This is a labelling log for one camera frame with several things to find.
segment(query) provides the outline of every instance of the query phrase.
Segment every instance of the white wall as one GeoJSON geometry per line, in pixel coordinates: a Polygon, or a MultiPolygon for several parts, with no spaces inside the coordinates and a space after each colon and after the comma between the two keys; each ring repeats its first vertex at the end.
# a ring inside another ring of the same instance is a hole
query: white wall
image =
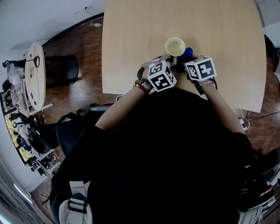
{"type": "Polygon", "coordinates": [[[262,20],[263,32],[275,47],[280,47],[280,1],[255,0],[262,20]]]}
{"type": "MultiPolygon", "coordinates": [[[[7,77],[2,67],[5,60],[21,60],[30,45],[39,39],[49,39],[68,27],[104,12],[105,0],[1,0],[0,1],[0,91],[7,77]]],[[[0,112],[0,158],[23,189],[40,175],[25,167],[7,130],[0,112]]]]}

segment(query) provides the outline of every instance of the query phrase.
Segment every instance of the hand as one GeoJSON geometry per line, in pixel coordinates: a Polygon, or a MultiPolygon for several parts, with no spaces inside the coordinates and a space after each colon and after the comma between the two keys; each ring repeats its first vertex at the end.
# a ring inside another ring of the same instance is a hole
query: hand
{"type": "Polygon", "coordinates": [[[151,64],[157,64],[163,60],[167,60],[168,58],[170,58],[170,55],[163,55],[163,56],[159,56],[155,59],[152,59],[151,61],[149,62],[145,62],[144,64],[141,65],[141,67],[145,67],[145,70],[143,72],[143,75],[142,75],[142,78],[143,79],[148,79],[148,75],[149,75],[149,65],[151,64]]]}

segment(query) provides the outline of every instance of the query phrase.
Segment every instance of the white cup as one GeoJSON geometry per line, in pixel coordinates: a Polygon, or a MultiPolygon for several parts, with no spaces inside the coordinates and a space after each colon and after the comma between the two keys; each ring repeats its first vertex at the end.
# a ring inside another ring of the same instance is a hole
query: white cup
{"type": "Polygon", "coordinates": [[[173,64],[176,65],[177,57],[181,56],[185,52],[186,45],[185,45],[185,42],[183,42],[180,38],[171,37],[165,43],[165,50],[166,50],[167,54],[174,57],[173,64]]]}

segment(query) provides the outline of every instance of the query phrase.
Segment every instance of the beaded bracelet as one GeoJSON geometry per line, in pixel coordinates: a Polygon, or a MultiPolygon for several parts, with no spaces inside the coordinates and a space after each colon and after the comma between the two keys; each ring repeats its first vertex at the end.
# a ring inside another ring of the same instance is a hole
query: beaded bracelet
{"type": "Polygon", "coordinates": [[[139,84],[133,84],[133,87],[138,87],[140,88],[141,90],[143,90],[145,92],[145,94],[149,94],[150,93],[150,89],[147,87],[145,88],[143,85],[139,85],[139,84]]]}

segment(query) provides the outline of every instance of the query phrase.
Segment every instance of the white round table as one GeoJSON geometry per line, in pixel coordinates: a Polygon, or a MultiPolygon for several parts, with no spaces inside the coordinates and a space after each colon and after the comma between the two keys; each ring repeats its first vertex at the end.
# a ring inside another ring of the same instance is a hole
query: white round table
{"type": "Polygon", "coordinates": [[[35,110],[41,110],[46,96],[46,68],[42,46],[34,42],[26,55],[25,87],[29,101],[35,110]]]}

